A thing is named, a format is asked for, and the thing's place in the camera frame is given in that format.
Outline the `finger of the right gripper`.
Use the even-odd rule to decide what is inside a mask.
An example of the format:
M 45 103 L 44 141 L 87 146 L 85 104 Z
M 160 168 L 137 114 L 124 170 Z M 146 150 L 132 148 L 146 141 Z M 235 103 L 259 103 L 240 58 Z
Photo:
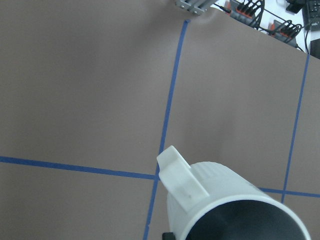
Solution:
M 175 240 L 175 234 L 173 232 L 164 232 L 162 234 L 162 240 Z

